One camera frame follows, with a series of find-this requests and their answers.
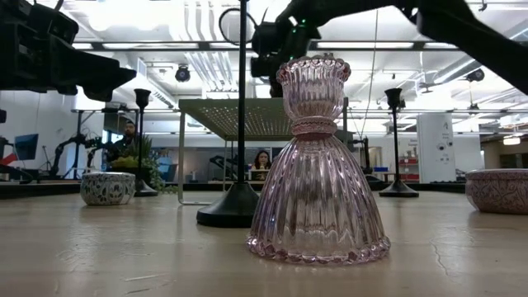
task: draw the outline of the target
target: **camera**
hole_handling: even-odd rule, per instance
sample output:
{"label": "camera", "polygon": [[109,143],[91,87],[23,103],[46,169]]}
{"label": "camera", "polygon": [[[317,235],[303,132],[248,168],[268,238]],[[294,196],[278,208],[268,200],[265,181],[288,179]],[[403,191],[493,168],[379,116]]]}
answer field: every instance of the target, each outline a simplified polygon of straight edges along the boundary
{"label": "camera", "polygon": [[482,71],[481,68],[473,71],[472,73],[468,74],[465,79],[471,82],[480,82],[484,79],[484,71]]}
{"label": "camera", "polygon": [[178,65],[178,70],[174,78],[180,83],[186,83],[191,79],[191,74],[189,73],[189,66],[185,64]]}
{"label": "camera", "polygon": [[55,9],[25,0],[0,1],[0,90],[56,90],[109,102],[114,89],[135,78],[119,61],[72,46],[78,24]]}

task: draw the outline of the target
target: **person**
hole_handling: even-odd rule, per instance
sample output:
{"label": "person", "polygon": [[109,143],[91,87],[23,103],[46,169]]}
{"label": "person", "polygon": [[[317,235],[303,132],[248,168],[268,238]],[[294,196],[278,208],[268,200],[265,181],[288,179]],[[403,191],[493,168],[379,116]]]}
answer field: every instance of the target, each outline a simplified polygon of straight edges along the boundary
{"label": "person", "polygon": [[251,167],[252,170],[262,170],[262,169],[270,169],[271,168],[271,162],[270,162],[270,154],[262,150],[258,152],[257,156],[255,156],[255,161],[253,162],[253,165]]}
{"label": "person", "polygon": [[126,157],[123,154],[130,145],[135,145],[137,139],[140,139],[139,134],[135,131],[135,124],[128,120],[125,126],[125,135],[123,139],[117,140],[113,145],[113,152],[109,156],[109,160],[116,160],[118,157]]}

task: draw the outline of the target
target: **glass candle holder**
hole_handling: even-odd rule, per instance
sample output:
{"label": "glass candle holder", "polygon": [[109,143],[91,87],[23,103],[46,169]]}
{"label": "glass candle holder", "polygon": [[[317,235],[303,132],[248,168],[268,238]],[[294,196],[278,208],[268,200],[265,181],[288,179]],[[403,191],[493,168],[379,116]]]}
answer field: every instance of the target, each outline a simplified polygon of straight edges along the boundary
{"label": "glass candle holder", "polygon": [[295,136],[275,159],[247,246],[293,263],[350,265],[387,255],[375,199],[357,161],[333,134],[350,66],[331,55],[283,64],[277,74]]}

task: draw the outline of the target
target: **computer screen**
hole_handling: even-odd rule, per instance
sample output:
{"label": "computer screen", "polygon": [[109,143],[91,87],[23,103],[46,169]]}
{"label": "computer screen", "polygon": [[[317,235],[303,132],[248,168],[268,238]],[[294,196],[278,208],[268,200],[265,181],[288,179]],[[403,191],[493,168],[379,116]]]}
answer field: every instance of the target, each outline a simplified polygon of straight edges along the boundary
{"label": "computer screen", "polygon": [[36,146],[39,142],[38,134],[21,135],[15,137],[15,150],[18,160],[34,160]]}

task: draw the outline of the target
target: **patterned ceramic bowl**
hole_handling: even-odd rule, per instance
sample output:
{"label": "patterned ceramic bowl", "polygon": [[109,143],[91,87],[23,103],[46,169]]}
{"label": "patterned ceramic bowl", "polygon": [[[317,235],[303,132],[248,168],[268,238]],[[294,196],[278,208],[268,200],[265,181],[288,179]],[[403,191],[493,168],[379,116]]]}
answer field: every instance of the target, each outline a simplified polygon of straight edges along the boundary
{"label": "patterned ceramic bowl", "polygon": [[82,175],[81,197],[87,205],[127,204],[134,194],[134,174],[93,172]]}
{"label": "patterned ceramic bowl", "polygon": [[489,169],[465,175],[465,194],[477,210],[528,215],[528,170]]}

